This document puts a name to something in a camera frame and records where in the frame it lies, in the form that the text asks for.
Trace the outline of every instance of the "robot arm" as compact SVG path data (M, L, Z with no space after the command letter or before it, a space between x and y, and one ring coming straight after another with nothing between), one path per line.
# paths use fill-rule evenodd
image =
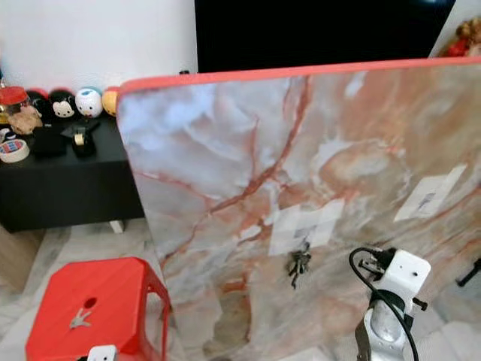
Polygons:
M372 283L354 266L353 257L360 251L371 254L371 258L362 260L359 266L374 274ZM424 302L415 297L421 290L431 265L425 259L404 250L382 251L367 248L352 252L349 263L373 291L369 308L355 331L358 361L404 361L403 349L406 341L411 343L414 360L417 361L416 347L410 335L413 324L411 313L413 303L421 305L423 310L426 307Z

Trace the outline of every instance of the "tape roll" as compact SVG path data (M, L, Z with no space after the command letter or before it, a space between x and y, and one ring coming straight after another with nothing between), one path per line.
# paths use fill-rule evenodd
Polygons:
M24 160L30 154L29 146L21 139L6 141L0 144L0 160L5 163L15 163Z

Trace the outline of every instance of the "marble floor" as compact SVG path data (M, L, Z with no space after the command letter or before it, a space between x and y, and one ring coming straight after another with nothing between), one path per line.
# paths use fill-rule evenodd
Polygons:
M127 222L123 234L112 233L108 223L48 230L23 293L13 294L0 285L0 359L26 359L23 351L26 339L52 273L73 261L122 256L145 259L162 278L150 231L143 219ZM160 338L160 308L157 298L149 300L147 334L154 345L159 344ZM479 320L480 315L481 276L476 276L464 289L455 285L447 287L426 312L420 312L416 316L413 335L417 340L420 359L481 359L481 323L473 323L473 320ZM170 324L168 359L187 361L177 337L174 320L171 320ZM355 354L355 339L354 335L351 335L339 340L334 352L309 348L283 358L282 361L353 361ZM406 359L411 359L408 347Z

